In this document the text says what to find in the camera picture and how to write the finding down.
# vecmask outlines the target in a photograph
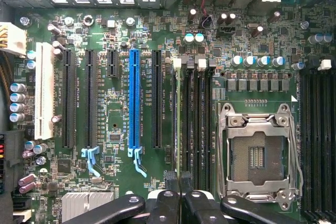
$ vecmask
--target pci express slot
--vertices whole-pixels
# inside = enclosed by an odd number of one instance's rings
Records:
[[[119,53],[116,50],[107,51],[107,76],[112,79],[119,78]]]
[[[93,50],[85,51],[85,125],[84,142],[86,148],[97,146],[97,55]]]
[[[130,134],[129,149],[140,148],[140,56],[139,50],[131,49],[130,83],[129,83],[129,111],[130,111]]]
[[[76,127],[76,54],[63,52],[62,72],[62,145],[73,148]]]
[[[162,55],[152,51],[152,147],[162,145]]]

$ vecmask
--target white pci slot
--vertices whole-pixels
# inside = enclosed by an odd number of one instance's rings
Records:
[[[36,43],[35,139],[53,137],[54,53],[52,45]]]

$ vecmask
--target black pcie slot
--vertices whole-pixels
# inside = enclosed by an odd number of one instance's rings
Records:
[[[152,51],[152,147],[162,145],[162,56]]]
[[[62,145],[73,148],[76,128],[76,55],[63,52],[62,72]]]
[[[97,55],[93,50],[85,51],[85,125],[84,145],[86,148],[97,146]]]
[[[119,53],[116,50],[107,51],[107,76],[112,79],[119,78]]]

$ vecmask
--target blue pcie slot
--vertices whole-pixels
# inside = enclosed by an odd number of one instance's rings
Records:
[[[139,168],[140,154],[140,54],[139,50],[131,49],[129,53],[130,82],[129,82],[129,142],[128,156],[134,157],[135,169],[146,177],[146,173]]]

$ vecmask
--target cpu socket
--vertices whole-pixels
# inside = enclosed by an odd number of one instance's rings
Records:
[[[276,113],[236,113],[218,106],[217,191],[288,210],[302,195],[293,116],[287,104]],[[297,172],[300,177],[297,188]]]

